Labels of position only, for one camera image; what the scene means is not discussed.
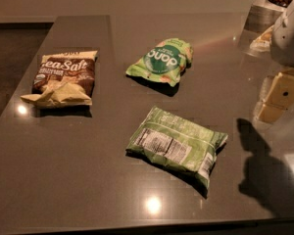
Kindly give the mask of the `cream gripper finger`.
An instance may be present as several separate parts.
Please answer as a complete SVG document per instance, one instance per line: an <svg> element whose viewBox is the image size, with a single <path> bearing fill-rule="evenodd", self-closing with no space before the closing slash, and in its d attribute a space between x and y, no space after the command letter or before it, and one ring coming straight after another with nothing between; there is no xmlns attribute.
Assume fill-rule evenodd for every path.
<svg viewBox="0 0 294 235"><path fill-rule="evenodd" d="M283 108L260 102L256 106L256 119L266 123L273 123L276 122L285 112L286 110Z"/></svg>

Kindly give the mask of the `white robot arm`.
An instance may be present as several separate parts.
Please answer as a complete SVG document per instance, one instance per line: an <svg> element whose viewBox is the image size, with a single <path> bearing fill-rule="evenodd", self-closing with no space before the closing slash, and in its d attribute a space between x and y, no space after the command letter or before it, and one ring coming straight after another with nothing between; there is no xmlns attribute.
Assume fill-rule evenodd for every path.
<svg viewBox="0 0 294 235"><path fill-rule="evenodd" d="M270 54L281 71L264 79L255 109L258 120L277 121L294 104L294 0L274 23Z"/></svg>

